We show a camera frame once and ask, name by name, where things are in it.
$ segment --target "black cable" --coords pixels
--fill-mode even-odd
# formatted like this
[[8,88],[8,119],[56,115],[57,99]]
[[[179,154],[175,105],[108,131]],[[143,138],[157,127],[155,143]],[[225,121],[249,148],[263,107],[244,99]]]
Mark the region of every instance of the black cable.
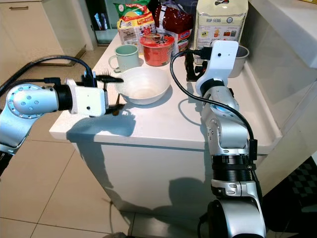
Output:
[[197,225],[197,236],[198,238],[201,238],[201,232],[200,232],[200,227],[202,226],[203,222],[201,220],[199,220],[198,225]]
[[4,172],[4,170],[6,169],[6,167],[9,165],[9,162],[12,156],[13,155],[11,154],[0,151],[0,177],[2,173]]
[[263,195],[262,195],[262,189],[261,189],[260,181],[259,181],[259,179],[257,177],[257,174],[256,174],[256,172],[254,170],[251,170],[251,174],[252,174],[254,182],[256,183],[256,188],[257,188],[258,199],[260,201],[260,205],[262,205]]
[[198,222],[198,225],[197,225],[197,236],[198,238],[201,238],[201,226],[203,223],[205,223],[206,221],[208,220],[208,213],[204,213],[200,218],[199,218],[199,222]]
[[45,82],[44,79],[20,79],[17,81],[12,82],[9,87],[6,88],[6,91],[8,91],[9,89],[19,85],[19,84],[23,84],[23,83],[36,83],[36,82]]
[[227,109],[228,111],[234,113],[244,123],[244,125],[246,126],[246,128],[248,130],[248,133],[249,133],[250,140],[254,140],[254,135],[253,135],[252,128],[251,128],[250,124],[248,123],[248,121],[244,118],[244,116],[241,113],[239,113],[237,110],[233,109],[232,107],[227,106],[226,104],[223,104],[223,103],[220,103],[220,102],[217,102],[217,101],[213,101],[213,100],[209,100],[209,99],[206,99],[206,98],[195,96],[195,95],[191,94],[190,92],[188,92],[180,84],[180,82],[178,81],[178,79],[175,76],[174,69],[173,69],[173,64],[174,64],[174,61],[176,60],[176,58],[178,58],[179,56],[182,56],[182,55],[184,55],[186,53],[195,53],[196,54],[197,51],[185,50],[185,51],[178,52],[171,59],[170,65],[169,65],[169,69],[170,69],[171,75],[172,75],[175,83],[177,84],[177,86],[180,88],[180,90],[182,90],[183,93],[185,93],[186,95],[188,95],[189,97],[191,97],[193,99],[196,99],[198,101],[205,102],[205,103],[210,103],[212,105],[216,105],[216,106],[219,106],[219,107],[223,107],[223,108]]
[[83,65],[86,68],[87,76],[89,78],[93,79],[93,72],[92,72],[91,68],[83,60],[77,59],[77,58],[72,57],[72,56],[47,56],[47,57],[43,57],[43,58],[37,59],[35,61],[29,62],[28,64],[23,66],[21,69],[19,69],[6,82],[4,82],[3,85],[0,86],[0,97],[7,91],[7,88],[14,81],[16,81],[22,74],[24,74],[28,69],[30,69],[31,67],[33,67],[34,65],[36,65],[38,63],[41,63],[41,62],[44,62],[44,61],[48,61],[48,60],[56,60],[56,59],[71,60],[71,61],[74,61],[76,63],[79,63],[79,64]]

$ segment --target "white cabinet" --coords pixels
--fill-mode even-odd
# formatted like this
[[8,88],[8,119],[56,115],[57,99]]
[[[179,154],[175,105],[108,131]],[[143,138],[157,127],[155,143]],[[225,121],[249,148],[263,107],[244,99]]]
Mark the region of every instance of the white cabinet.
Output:
[[[72,1],[0,3],[1,81],[22,65],[48,55],[76,56],[85,41]],[[54,60],[50,63],[68,63]]]

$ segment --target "beige floor tile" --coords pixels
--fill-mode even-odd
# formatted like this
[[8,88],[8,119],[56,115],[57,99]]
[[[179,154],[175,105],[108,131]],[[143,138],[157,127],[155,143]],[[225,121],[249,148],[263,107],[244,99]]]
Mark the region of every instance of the beige floor tile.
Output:
[[132,218],[120,212],[92,175],[77,152],[60,179],[40,224],[95,232],[127,234]]
[[103,238],[105,233],[37,225],[31,238]]
[[35,226],[35,223],[0,218],[0,237],[30,238]]
[[43,117],[39,118],[33,124],[27,140],[70,143],[68,140],[57,140],[53,138],[49,132],[60,114],[61,112],[47,113]]
[[[197,237],[196,220],[135,214],[132,235],[146,238],[193,238]],[[208,237],[206,224],[201,227],[202,238]]]
[[1,176],[0,217],[38,222],[74,148],[26,141]]

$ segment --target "food package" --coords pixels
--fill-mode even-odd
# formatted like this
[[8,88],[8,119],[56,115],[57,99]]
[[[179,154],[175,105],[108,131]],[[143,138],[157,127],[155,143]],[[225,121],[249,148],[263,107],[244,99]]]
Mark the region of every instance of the food package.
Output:
[[[215,40],[240,41],[248,0],[198,0],[194,49],[210,47]],[[203,60],[195,56],[195,63]]]
[[174,37],[172,56],[189,47],[190,34],[194,26],[192,15],[171,7],[158,6],[155,10],[154,21],[157,32],[167,33]]
[[139,54],[143,53],[140,38],[156,32],[152,13],[145,5],[139,3],[116,4],[120,19],[117,28],[123,45],[132,44],[139,48]]

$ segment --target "tiled floor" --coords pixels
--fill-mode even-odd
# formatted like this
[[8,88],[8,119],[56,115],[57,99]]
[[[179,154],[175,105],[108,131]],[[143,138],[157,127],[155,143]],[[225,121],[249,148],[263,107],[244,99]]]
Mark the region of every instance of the tiled floor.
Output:
[[[99,47],[82,59],[93,67],[104,50]],[[80,65],[38,66],[23,78],[79,80],[82,72]],[[120,213],[74,147],[49,134],[59,114],[45,115],[36,122],[1,177],[0,238],[102,238],[118,231],[142,238],[196,237],[197,221]]]

